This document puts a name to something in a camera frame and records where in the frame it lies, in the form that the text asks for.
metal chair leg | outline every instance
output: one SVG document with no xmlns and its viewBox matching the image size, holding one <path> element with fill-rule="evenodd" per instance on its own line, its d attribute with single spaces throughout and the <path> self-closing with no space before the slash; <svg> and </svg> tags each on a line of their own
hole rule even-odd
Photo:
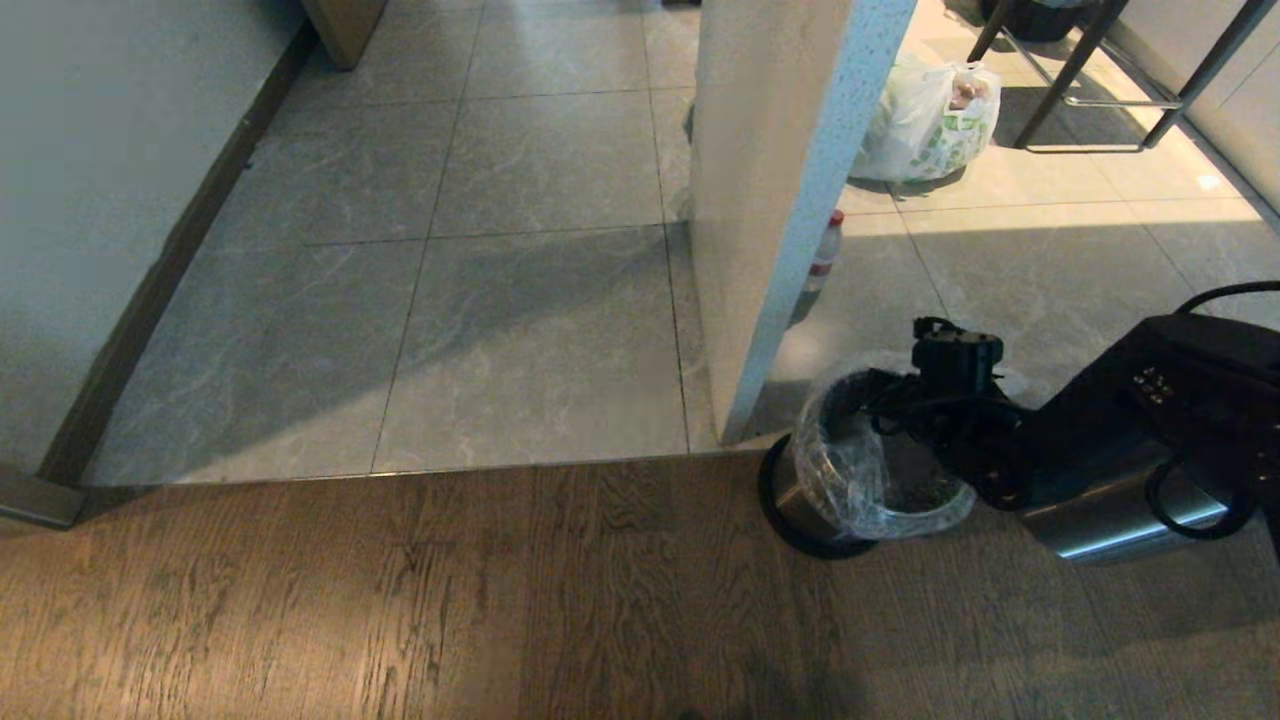
<svg viewBox="0 0 1280 720">
<path fill-rule="evenodd" d="M 1226 31 L 1222 32 L 1221 37 L 1217 38 L 1217 42 L 1213 44 L 1213 49 L 1208 51 L 1208 55 L 1204 56 L 1204 60 L 1198 68 L 1196 68 L 1196 72 L 1192 73 L 1187 85 L 1183 86 L 1181 92 L 1178 94 L 1179 100 L 1183 101 L 1183 106 L 1172 110 L 1165 110 L 1165 114 L 1161 115 L 1156 127 L 1151 128 L 1151 132 L 1148 132 L 1147 137 L 1143 138 L 1143 147 L 1155 147 L 1156 143 L 1160 142 L 1160 138 L 1165 137 L 1169 128 L 1174 127 L 1178 118 L 1183 117 L 1187 108 L 1189 108 L 1190 104 L 1196 101 L 1196 97 L 1204 91 L 1204 87 L 1213 82 L 1213 78 L 1217 77 L 1222 65 L 1231 59 L 1231 55 L 1240 47 L 1240 45 L 1244 44 L 1244 40 L 1249 37 L 1253 28 L 1262 22 L 1262 17 L 1266 15 L 1267 12 L 1275 6 L 1275 4 L 1276 0 L 1245 0 L 1244 6 L 1235 14 L 1235 19 L 1231 20 L 1231 24 L 1226 26 Z"/>
<path fill-rule="evenodd" d="M 996 41 L 996 36 L 1000 35 L 1000 29 L 1005 27 L 1005 22 L 1009 20 L 1009 15 L 1012 14 L 1014 8 L 1016 8 L 1023 0 L 1000 0 L 996 9 L 991 12 L 991 19 L 982 28 L 982 35 L 978 36 L 978 42 L 969 51 L 970 63 L 977 63 L 982 60 L 982 56 L 987 54 L 991 49 L 991 44 Z"/>
<path fill-rule="evenodd" d="M 1071 56 L 1066 59 L 1066 64 L 1062 65 L 1062 72 L 1057 74 L 1053 81 L 1052 87 L 1041 100 L 1039 106 L 1032 114 L 1032 119 L 1027 122 L 1027 127 L 1014 141 L 1014 147 L 1019 150 L 1025 150 L 1027 145 L 1030 142 L 1032 136 L 1039 129 L 1041 124 L 1048 118 L 1048 114 L 1053 111 L 1053 105 L 1057 105 L 1062 95 L 1071 87 L 1071 82 L 1075 81 L 1075 76 L 1080 74 L 1084 69 L 1084 63 L 1089 59 L 1089 55 L 1098 49 L 1102 42 L 1103 36 L 1111 29 L 1111 26 L 1120 17 L 1129 0 L 1103 0 L 1102 9 L 1098 10 L 1098 17 L 1089 23 L 1089 27 L 1084 28 L 1084 35 L 1080 37 L 1080 42 L 1076 44 L 1075 50 L 1071 51 Z"/>
</svg>

clear plastic bag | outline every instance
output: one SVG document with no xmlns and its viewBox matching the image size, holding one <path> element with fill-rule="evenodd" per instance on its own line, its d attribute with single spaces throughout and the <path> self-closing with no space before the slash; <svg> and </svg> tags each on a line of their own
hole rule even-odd
<svg viewBox="0 0 1280 720">
<path fill-rule="evenodd" d="M 982 152 L 1000 118 L 1000 77 L 982 63 L 929 67 L 914 56 L 890 70 L 850 177 L 920 182 Z"/>
<path fill-rule="evenodd" d="M 905 434 L 881 436 L 854 413 L 865 360 L 838 363 L 810 386 L 790 443 L 801 492 L 846 538 L 906 538 L 960 523 L 973 510 L 973 488 L 945 473 L 928 448 Z M 877 360 L 883 370 L 910 370 L 910 360 Z"/>
</svg>

tile floor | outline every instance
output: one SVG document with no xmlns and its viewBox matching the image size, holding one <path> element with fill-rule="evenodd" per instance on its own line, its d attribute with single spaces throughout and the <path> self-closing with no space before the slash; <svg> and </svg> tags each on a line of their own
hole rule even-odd
<svg viewBox="0 0 1280 720">
<path fill-rule="evenodd" d="M 317 51 L 90 482 L 717 450 L 681 222 L 698 28 L 696 8 L 659 0 L 390 0 L 355 73 Z M 920 0 L 905 50 L 954 60 L 975 35 Z M 1149 118 L 1060 111 L 1037 151 L 1010 149 L 1043 83 L 1000 50 L 996 142 L 959 179 L 846 187 L 845 249 L 756 433 L 785 428 L 833 360 L 900 359 L 920 314 L 1001 333 L 1036 401 L 1140 316 L 1280 274 L 1275 217 L 1189 127 L 1155 151 L 1079 152 L 1132 149 Z M 1140 91 L 1105 58 L 1080 82 Z M 1216 310 L 1280 327 L 1270 299 Z"/>
</svg>

baseboard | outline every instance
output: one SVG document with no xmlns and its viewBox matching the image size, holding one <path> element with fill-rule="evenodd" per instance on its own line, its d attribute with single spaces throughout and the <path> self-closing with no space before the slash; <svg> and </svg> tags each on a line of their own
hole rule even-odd
<svg viewBox="0 0 1280 720">
<path fill-rule="evenodd" d="M 45 455 L 38 475 L 77 486 L 97 448 L 111 411 L 124 392 L 147 341 L 173 297 L 182 275 L 200 250 L 232 187 L 271 123 L 289 87 L 302 72 L 317 36 L 305 22 L 227 140 L 182 217 L 173 225 L 155 265 L 133 292 L 129 305 L 90 368 L 84 386 Z"/>
</svg>

white plastic bag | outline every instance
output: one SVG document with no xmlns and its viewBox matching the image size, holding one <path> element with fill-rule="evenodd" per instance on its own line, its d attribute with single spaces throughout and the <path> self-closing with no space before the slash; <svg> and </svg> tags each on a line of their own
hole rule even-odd
<svg viewBox="0 0 1280 720">
<path fill-rule="evenodd" d="M 1000 117 L 1000 77 L 982 63 L 931 68 L 914 56 L 890 70 L 849 177 L 919 182 L 978 156 Z"/>
</svg>

